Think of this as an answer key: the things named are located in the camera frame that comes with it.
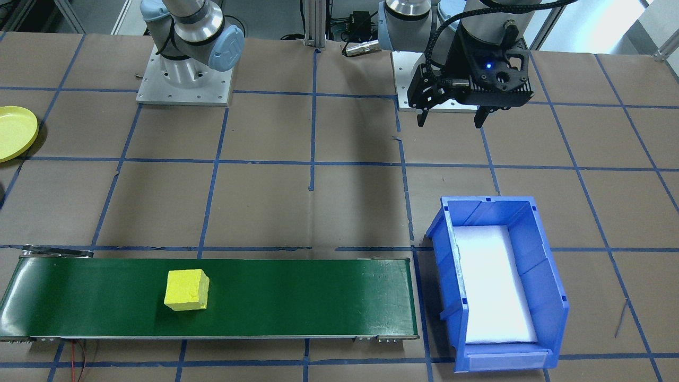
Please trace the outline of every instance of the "metal mounting plate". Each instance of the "metal mounting plate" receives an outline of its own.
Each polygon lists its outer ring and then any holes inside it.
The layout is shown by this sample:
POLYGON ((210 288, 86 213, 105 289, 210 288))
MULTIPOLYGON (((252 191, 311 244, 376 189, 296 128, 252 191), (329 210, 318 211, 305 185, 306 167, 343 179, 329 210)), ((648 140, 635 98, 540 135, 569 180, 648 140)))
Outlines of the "metal mounting plate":
MULTIPOLYGON (((408 86, 413 79, 413 68, 422 56, 422 53, 417 52, 401 52, 394 51, 391 54, 391 60, 394 66, 394 81, 396 82, 396 92, 399 96, 399 110, 415 111, 413 107, 408 106, 408 86)), ((463 105, 454 100, 448 100, 440 105, 432 107, 429 112, 435 113, 475 113, 477 106, 463 105)))
POLYGON ((209 69, 206 75, 210 77, 205 86, 177 88, 164 78, 159 56, 155 55, 157 51, 154 46, 136 95, 137 102, 150 105, 229 105, 233 69, 224 72, 209 69))

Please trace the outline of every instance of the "blue joint cap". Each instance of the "blue joint cap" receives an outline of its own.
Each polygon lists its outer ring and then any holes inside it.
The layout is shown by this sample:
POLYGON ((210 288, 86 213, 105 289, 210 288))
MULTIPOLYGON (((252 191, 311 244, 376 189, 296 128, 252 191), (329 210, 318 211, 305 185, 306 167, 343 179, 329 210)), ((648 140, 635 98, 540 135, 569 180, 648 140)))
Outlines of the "blue joint cap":
POLYGON ((142 0, 139 8, 141 9, 141 17, 145 22, 160 20, 170 15, 170 11, 162 0, 142 0))
MULTIPOLYGON (((441 0, 439 2, 439 15, 441 16, 442 19, 447 20, 456 14, 464 12, 464 6, 466 3, 464 1, 459 1, 459 0, 441 0)), ((457 20, 450 24, 448 28, 452 29, 453 32, 457 31, 458 25, 460 24, 460 21, 457 20)))
POLYGON ((245 47, 243 31, 231 25, 219 35, 215 41, 208 66, 216 71, 227 71, 236 66, 245 47))

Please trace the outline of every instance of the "blue tape grid line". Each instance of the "blue tape grid line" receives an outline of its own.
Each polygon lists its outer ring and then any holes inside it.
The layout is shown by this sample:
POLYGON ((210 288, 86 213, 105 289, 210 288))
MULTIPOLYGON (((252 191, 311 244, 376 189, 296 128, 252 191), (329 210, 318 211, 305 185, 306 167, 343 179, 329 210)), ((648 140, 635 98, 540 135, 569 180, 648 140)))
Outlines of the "blue tape grid line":
MULTIPOLYGON (((54 245, 49 243, 42 243, 48 247, 54 245)), ((1 244, 0 248, 21 249, 21 244, 1 244)), ((148 246, 115 246, 115 245, 58 245, 59 248, 76 249, 80 251, 198 251, 198 247, 148 247, 148 246)), ((203 247, 203 252, 206 251, 220 251, 220 252, 256 252, 256 251, 303 251, 311 250, 312 247, 203 247)), ((432 247, 417 247, 411 245, 410 247, 336 247, 334 251, 337 252, 431 252, 432 247)), ((627 247, 611 247, 611 248, 596 248, 596 247, 552 247, 552 252, 648 252, 661 254, 677 254, 679 248, 627 248, 627 247)))
MULTIPOLYGON (((68 344, 68 341, 62 341, 60 347, 68 344)), ((662 359, 678 359, 679 353, 654 353, 655 358, 662 359)), ((49 368, 50 372, 58 368, 70 368, 70 361, 59 361, 61 353, 58 358, 55 356, 52 362, 0 362, 0 369, 4 368, 49 368)), ((562 354, 559 357, 561 361, 572 360, 643 360, 648 358, 646 353, 601 353, 601 354, 562 354)), ((308 361, 308 366, 316 365, 375 365, 375 364, 451 364, 455 362, 454 358, 447 357, 432 357, 427 358, 364 358, 364 359, 329 359, 308 361)), ((143 362, 116 362, 116 361, 98 361, 88 362, 87 368, 147 368, 147 367, 169 367, 176 368, 179 365, 182 368, 189 367, 210 367, 210 366, 304 366, 305 360, 209 360, 209 361, 143 361, 143 362)), ((74 362, 75 367, 82 367, 82 362, 74 362)))
POLYGON ((314 49, 314 71, 312 78, 312 97, 311 97, 311 153, 309 168, 309 191, 314 190, 316 184, 316 85, 318 84, 318 54, 320 50, 314 49))
POLYGON ((429 349, 429 332, 426 325, 426 309, 424 308, 424 296, 422 295, 422 276, 420 273, 420 258, 418 252, 413 250, 413 265, 415 266, 415 282, 418 289, 418 300, 420 308, 420 323, 422 324, 422 341, 424 342, 424 363, 428 382, 434 382, 434 371, 432 369, 431 351, 429 349))
MULTIPOLYGON (((604 242, 604 246, 606 247, 606 249, 609 249, 610 246, 608 244, 608 239, 606 238, 606 233, 604 232, 603 225, 601 224, 601 221, 600 221, 599 216, 596 212, 596 209, 594 208, 594 204, 593 204, 592 199, 589 195, 589 191, 587 190, 587 186, 585 185, 585 180, 583 178, 581 170, 578 168, 577 162, 575 160, 575 156, 573 155, 573 151, 570 148, 570 144, 568 143, 568 140, 566 138, 566 134, 565 134, 564 129, 561 125, 561 121, 559 120, 559 116, 556 113, 556 108, 554 108, 554 104, 552 104, 552 102, 551 102, 551 98, 549 97, 549 93, 547 92, 547 87, 545 86, 545 82, 543 81, 542 76, 540 75, 540 70, 538 69, 538 66, 535 63, 535 60, 534 60, 534 57, 533 57, 532 54, 530 54, 530 60, 533 63, 533 67, 535 68, 535 74, 537 75, 538 80, 540 81, 540 85, 542 86, 543 91, 545 92, 545 97, 547 98, 547 102, 549 103, 549 107, 551 108, 552 114, 554 115, 554 120, 556 121, 556 124, 559 128, 559 132, 561 133, 561 136, 564 139, 564 144, 566 145, 566 149, 568 150, 568 155, 570 156, 570 159, 573 162, 573 166, 576 167, 575 172, 578 175, 580 185, 582 186, 583 192, 585 193, 585 198, 587 199, 587 203, 589 204, 589 208, 592 212, 592 215, 594 216, 594 221, 597 224, 597 227, 599 229, 599 233, 601 234, 601 238, 604 242)), ((615 262, 615 258, 613 257, 613 252, 610 251, 610 250, 608 250, 608 257, 610 258, 613 269, 615 270, 615 274, 618 278, 618 282, 619 282, 620 287, 623 291, 623 294, 625 295, 625 297, 627 299, 627 306, 629 307, 629 311, 630 311, 632 317, 634 318, 634 322, 637 326, 637 329, 639 330, 639 334, 640 334, 642 341, 644 343, 644 347, 646 348, 647 356, 650 359, 650 363, 653 366, 653 370, 655 371, 655 376, 658 379, 658 382, 662 382, 663 379, 660 375, 660 370, 658 369, 658 366, 655 362, 653 354, 651 353, 650 345, 648 344, 648 340, 646 339, 646 335, 644 334, 644 330, 642 329, 641 322, 639 321, 639 317, 637 316, 636 310, 634 309, 632 301, 629 298, 629 294, 627 293, 627 288, 625 287, 625 282, 623 281, 622 274, 620 273, 620 270, 618 269, 617 263, 615 262)))
POLYGON ((594 57, 596 58, 596 61, 599 64, 599 67, 604 72, 604 76, 606 76, 606 81, 608 81, 610 88, 613 89, 613 93, 615 94, 615 98, 618 99, 620 106, 623 108, 623 111, 625 112, 625 116, 627 116, 627 120, 629 121, 629 125, 632 127, 632 130, 634 130, 634 134, 636 134, 637 139, 639 139, 639 143, 641 143, 641 147, 644 149, 644 153, 646 153, 646 156, 648 157, 648 160, 650 161, 650 165, 653 166, 655 173, 658 175, 660 182, 663 184, 663 187, 665 188, 665 192, 667 193, 667 196, 672 201, 672 204, 674 205, 674 209, 677 212, 679 212, 679 206, 677 206, 677 202, 674 200, 672 193, 669 191, 669 188, 667 187, 667 184, 665 183, 665 180, 663 179, 662 174, 660 174, 660 171, 658 171, 658 166, 655 165, 655 161, 650 156, 650 152, 648 151, 648 148, 646 147, 644 140, 641 138, 641 134, 639 133, 639 130, 636 128, 636 125, 634 124, 634 121, 632 120, 632 117, 630 116, 629 111, 627 110, 627 107, 623 103, 623 100, 620 97, 618 90, 615 88, 615 86, 613 85, 613 82, 610 80, 610 76, 608 75, 606 68, 604 68, 604 64, 601 62, 601 59, 599 58, 599 56, 597 54, 595 54, 594 57))
MULTIPOLYGON (((75 52, 73 53, 73 57, 71 57, 71 62, 69 63, 69 66, 66 68, 66 71, 64 72, 64 76, 61 78, 61 82, 59 82, 59 87, 57 87, 55 89, 55 93, 54 93, 54 96, 52 97, 52 100, 50 101, 50 105, 48 106, 47 110, 45 111, 45 115, 43 116, 42 121, 40 122, 40 125, 38 126, 39 131, 42 130, 43 126, 45 126, 45 121, 50 116, 50 112, 52 112, 52 108, 54 107, 54 104, 56 103, 56 99, 57 99, 57 97, 59 97, 59 93, 61 92, 62 88, 64 87, 64 84, 66 83, 66 79, 68 78, 69 73, 71 72, 71 69, 73 68, 73 64, 75 63, 75 59, 78 57, 78 53, 80 53, 80 48, 82 48, 83 42, 85 42, 85 35, 83 35, 80 38, 80 42, 78 43, 78 46, 76 47, 75 52)), ((21 169, 24 166, 26 154, 20 156, 20 158, 22 158, 23 160, 22 160, 21 164, 19 164, 19 167, 16 169, 16 172, 14 173, 14 176, 12 177, 10 184, 7 185, 7 189, 5 190, 5 196, 3 197, 2 200, 0 200, 0 208, 2 208, 4 201, 7 200, 7 197, 10 195, 12 188, 14 188, 14 184, 16 183, 16 180, 19 177, 19 173, 21 172, 21 169)))
POLYGON ((61 359, 61 353, 63 353, 64 351, 65 343, 66 341, 61 341, 59 343, 59 346, 56 348, 56 353, 54 354, 54 361, 49 365, 50 373, 47 375, 48 382, 52 382, 54 380, 54 374, 56 374, 56 369, 59 367, 59 359, 61 359))
POLYGON ((493 165, 493 158, 490 156, 490 146, 488 145, 488 140, 485 138, 485 131, 483 127, 479 129, 481 131, 481 139, 483 139, 483 148, 485 148, 485 156, 488 159, 488 168, 490 169, 490 175, 493 177, 493 184, 495 185, 495 192, 500 193, 500 185, 498 184, 498 177, 495 175, 495 166, 493 165))
POLYGON ((210 210, 212 209, 212 200, 215 194, 215 184, 217 183, 217 172, 219 171, 219 157, 221 156, 221 150, 224 146, 224 135, 226 134, 226 124, 229 119, 229 109, 224 109, 224 118, 221 122, 221 132, 219 133, 219 143, 217 144, 217 153, 215 154, 215 160, 213 165, 213 174, 210 178, 210 188, 208 191, 207 204, 205 206, 205 215, 203 218, 203 228, 200 231, 200 241, 198 242, 198 255, 196 258, 200 259, 203 257, 203 251, 205 250, 205 236, 208 232, 208 224, 210 222, 210 210))
POLYGON ((184 368, 184 358, 186 357, 186 346, 189 341, 181 341, 181 350, 179 350, 179 360, 177 361, 177 373, 175 374, 175 382, 181 382, 181 372, 184 368))
MULTIPOLYGON (((27 156, 26 160, 65 161, 65 162, 117 162, 119 158, 91 157, 91 156, 27 156)), ((152 162, 152 163, 214 163, 212 159, 191 158, 123 158, 124 162, 152 162)), ((279 164, 288 166, 373 166, 373 167, 399 167, 400 162, 324 162, 305 160, 238 160, 220 159, 219 164, 279 164)), ((456 167, 470 169, 489 169, 490 164, 467 164, 467 163, 405 163, 406 167, 456 167)), ((528 164, 493 164, 495 169, 517 170, 583 170, 583 171, 638 171, 638 172, 661 172, 679 173, 679 168, 644 168, 644 167, 574 167, 574 166, 535 166, 528 164)))
POLYGON ((92 247, 96 246, 96 242, 99 240, 99 234, 101 233, 101 227, 104 225, 104 218, 106 217, 106 212, 109 210, 109 205, 111 204, 111 199, 113 198, 113 190, 115 185, 118 183, 118 178, 120 177, 120 171, 122 171, 123 164, 125 163, 125 155, 127 155, 127 150, 130 147, 130 142, 132 141, 132 136, 134 135, 134 129, 136 128, 136 123, 139 121, 139 115, 141 114, 142 105, 138 105, 136 108, 136 113, 134 114, 134 119, 132 120, 132 125, 130 126, 130 132, 128 133, 127 140, 125 140, 125 146, 120 154, 118 160, 118 166, 115 169, 115 175, 111 181, 111 187, 109 187, 109 193, 106 195, 106 201, 104 202, 104 207, 101 209, 101 214, 99 215, 99 221, 94 230, 94 236, 92 237, 92 247))
MULTIPOLYGON (((0 90, 29 90, 29 91, 55 91, 57 88, 40 87, 40 86, 0 86, 0 90)), ((110 88, 62 88, 63 92, 123 92, 123 93, 137 93, 138 89, 110 89, 110 88)), ((269 90, 233 90, 233 93, 240 94, 270 94, 270 95, 297 95, 297 96, 312 96, 312 92, 281 92, 269 90)), ((396 99, 397 96, 393 94, 340 94, 340 93, 316 93, 318 97, 339 97, 339 98, 372 98, 372 99, 396 99)), ((529 101, 531 105, 549 105, 545 101, 529 101)), ((572 102, 552 102, 554 106, 582 106, 582 107, 613 107, 620 108, 621 105, 605 104, 605 103, 572 103, 572 102)), ((628 109, 679 109, 679 106, 672 105, 624 105, 628 109)))
POLYGON ((311 340, 306 338, 304 340, 304 358, 302 359, 302 382, 309 382, 309 348, 311 347, 311 340))

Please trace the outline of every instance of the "yellow plate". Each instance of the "yellow plate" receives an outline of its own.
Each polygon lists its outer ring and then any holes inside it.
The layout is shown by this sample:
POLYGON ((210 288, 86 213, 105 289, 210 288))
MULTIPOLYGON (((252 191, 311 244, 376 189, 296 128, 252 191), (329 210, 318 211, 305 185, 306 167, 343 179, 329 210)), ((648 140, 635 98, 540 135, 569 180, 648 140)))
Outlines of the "yellow plate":
POLYGON ((16 158, 35 142, 38 120, 19 106, 0 107, 0 162, 16 158))

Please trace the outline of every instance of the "metal bracket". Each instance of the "metal bracket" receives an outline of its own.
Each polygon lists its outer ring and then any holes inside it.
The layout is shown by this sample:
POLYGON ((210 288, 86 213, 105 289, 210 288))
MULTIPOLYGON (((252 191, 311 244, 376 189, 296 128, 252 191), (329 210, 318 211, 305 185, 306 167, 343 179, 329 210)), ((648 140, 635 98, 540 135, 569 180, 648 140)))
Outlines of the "metal bracket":
MULTIPOLYGON (((417 67, 422 53, 416 52, 392 52, 391 61, 394 69, 394 82, 396 83, 396 92, 399 96, 399 110, 401 111, 415 111, 414 107, 408 105, 408 87, 413 79, 413 69, 417 67)), ((442 113, 475 113, 477 107, 475 105, 463 105, 449 100, 440 105, 432 107, 431 112, 442 113)))
POLYGON ((670 36, 665 43, 658 48, 658 50, 653 54, 653 58, 658 62, 661 63, 677 49, 679 48, 679 29, 674 31, 672 33, 672 36, 670 36))
POLYGON ((206 67, 202 86, 177 88, 165 78, 162 57, 155 55, 157 51, 153 46, 136 95, 137 102, 151 105, 228 106, 233 69, 221 72, 206 67))
POLYGON ((73 28, 76 33, 84 35, 85 28, 83 28, 83 24, 80 22, 80 19, 75 15, 69 0, 54 0, 54 4, 57 8, 59 8, 61 14, 64 16, 64 19, 71 26, 71 28, 73 28))
POLYGON ((304 45, 325 49, 325 0, 306 0, 304 45))

